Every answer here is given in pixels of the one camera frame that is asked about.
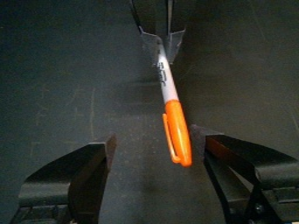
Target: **black surface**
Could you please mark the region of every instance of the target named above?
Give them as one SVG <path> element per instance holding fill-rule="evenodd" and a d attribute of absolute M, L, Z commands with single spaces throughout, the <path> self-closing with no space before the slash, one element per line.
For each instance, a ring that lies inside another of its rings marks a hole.
<path fill-rule="evenodd" d="M 117 132 L 102 223 L 223 223 L 201 162 L 173 164 L 127 1 L 2 1 L 0 222 L 43 165 Z M 299 158 L 298 1 L 199 1 L 173 72 L 189 124 Z"/>

